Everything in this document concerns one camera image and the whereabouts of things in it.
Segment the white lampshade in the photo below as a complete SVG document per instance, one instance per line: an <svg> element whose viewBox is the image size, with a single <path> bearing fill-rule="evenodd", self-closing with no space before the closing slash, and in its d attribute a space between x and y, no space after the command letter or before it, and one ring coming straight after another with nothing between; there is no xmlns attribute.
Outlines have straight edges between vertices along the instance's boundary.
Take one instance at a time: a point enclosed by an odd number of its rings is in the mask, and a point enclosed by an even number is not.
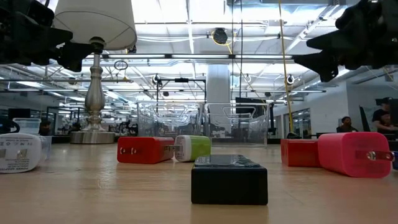
<svg viewBox="0 0 398 224"><path fill-rule="evenodd" d="M101 37L105 50L127 49L137 42L131 0L59 0L53 24L72 31L76 43Z"/></svg>

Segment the red charger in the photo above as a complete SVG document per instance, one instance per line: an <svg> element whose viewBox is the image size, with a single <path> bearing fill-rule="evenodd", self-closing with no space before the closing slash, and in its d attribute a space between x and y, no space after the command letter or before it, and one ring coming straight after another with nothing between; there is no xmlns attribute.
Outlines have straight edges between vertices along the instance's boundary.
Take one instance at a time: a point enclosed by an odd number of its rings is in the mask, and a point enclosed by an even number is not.
<svg viewBox="0 0 398 224"><path fill-rule="evenodd" d="M120 137L118 161L136 164L155 164L173 158L173 138Z"/></svg>
<svg viewBox="0 0 398 224"><path fill-rule="evenodd" d="M394 154L380 133L322 134L318 140L323 168L350 177L383 178L391 172Z"/></svg>
<svg viewBox="0 0 398 224"><path fill-rule="evenodd" d="M282 163L291 167L321 167L317 139L281 139Z"/></svg>

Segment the pink charger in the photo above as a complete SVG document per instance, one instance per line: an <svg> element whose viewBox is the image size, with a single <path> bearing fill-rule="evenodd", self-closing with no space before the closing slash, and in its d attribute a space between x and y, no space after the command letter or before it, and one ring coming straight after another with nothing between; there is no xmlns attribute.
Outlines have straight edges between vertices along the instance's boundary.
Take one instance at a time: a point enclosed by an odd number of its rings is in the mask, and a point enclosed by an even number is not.
<svg viewBox="0 0 398 224"><path fill-rule="evenodd" d="M379 133L322 134L318 153L323 168L350 177L383 178L394 160L386 137Z"/></svg>

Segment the clear plastic bin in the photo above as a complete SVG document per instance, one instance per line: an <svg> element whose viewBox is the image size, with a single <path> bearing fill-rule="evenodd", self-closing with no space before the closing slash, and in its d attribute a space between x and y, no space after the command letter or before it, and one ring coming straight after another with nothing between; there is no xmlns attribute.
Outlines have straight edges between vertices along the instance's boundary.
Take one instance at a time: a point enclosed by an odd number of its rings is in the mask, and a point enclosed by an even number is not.
<svg viewBox="0 0 398 224"><path fill-rule="evenodd" d="M201 135L203 105L200 103L138 102L137 113L138 136Z"/></svg>
<svg viewBox="0 0 398 224"><path fill-rule="evenodd" d="M269 106L262 103L208 103L205 134L213 147L266 147Z"/></svg>
<svg viewBox="0 0 398 224"><path fill-rule="evenodd" d="M38 134L42 122L39 118L14 118L12 120L19 125L19 132L26 134Z"/></svg>

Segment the wooden table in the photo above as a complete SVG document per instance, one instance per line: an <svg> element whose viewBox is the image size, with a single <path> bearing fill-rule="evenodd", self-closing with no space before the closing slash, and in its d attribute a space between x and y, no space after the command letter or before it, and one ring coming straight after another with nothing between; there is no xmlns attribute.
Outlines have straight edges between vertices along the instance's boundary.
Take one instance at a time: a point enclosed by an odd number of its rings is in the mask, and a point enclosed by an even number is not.
<svg viewBox="0 0 398 224"><path fill-rule="evenodd" d="M355 179L285 167L279 146L215 149L268 168L268 206L192 205L192 164L119 164L116 145L53 146L52 158L23 174L0 175L0 223L388 224L398 220L398 172Z"/></svg>

